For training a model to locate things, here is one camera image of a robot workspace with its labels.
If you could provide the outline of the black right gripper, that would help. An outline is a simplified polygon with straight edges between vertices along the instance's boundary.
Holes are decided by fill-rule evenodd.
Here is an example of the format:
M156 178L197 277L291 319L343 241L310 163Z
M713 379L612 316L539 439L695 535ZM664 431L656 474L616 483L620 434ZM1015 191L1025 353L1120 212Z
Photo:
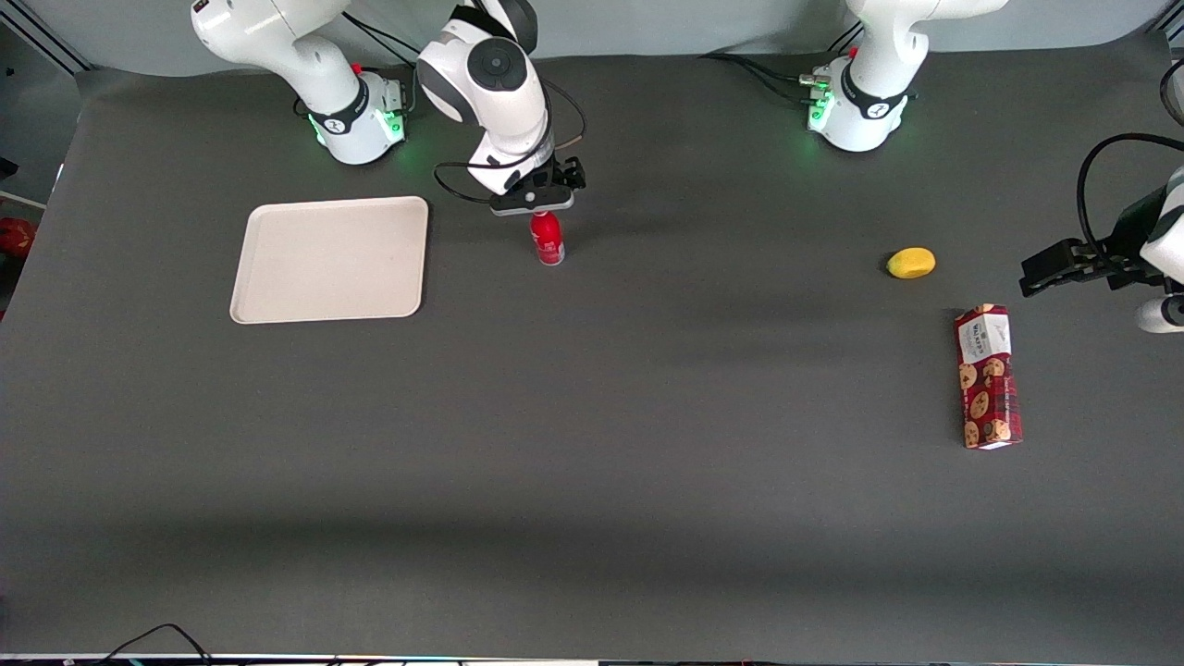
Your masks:
M564 186L570 190L586 187L586 173L579 156L568 156L564 161L562 182L556 156L551 156L529 173L530 196L559 196L564 193Z

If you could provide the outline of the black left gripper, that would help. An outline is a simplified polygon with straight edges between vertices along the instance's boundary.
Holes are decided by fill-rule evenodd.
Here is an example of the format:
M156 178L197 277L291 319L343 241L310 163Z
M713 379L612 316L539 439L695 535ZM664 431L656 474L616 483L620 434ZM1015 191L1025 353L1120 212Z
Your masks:
M1147 284L1163 288L1166 286L1166 274L1141 258L1141 248L1150 239L1156 228L1163 203L1166 201L1166 188L1159 187L1117 216L1114 228L1098 239L1092 232L1087 204L1083 192L1077 193L1079 226L1090 254L1092 264L1103 270L1112 290L1121 290L1130 284ZM1085 244L1079 239L1057 241L1045 250L1048 265L1028 265L1023 263L1019 278L1019 294L1032 297L1051 287L1077 283L1081 273L1077 268L1085 265Z

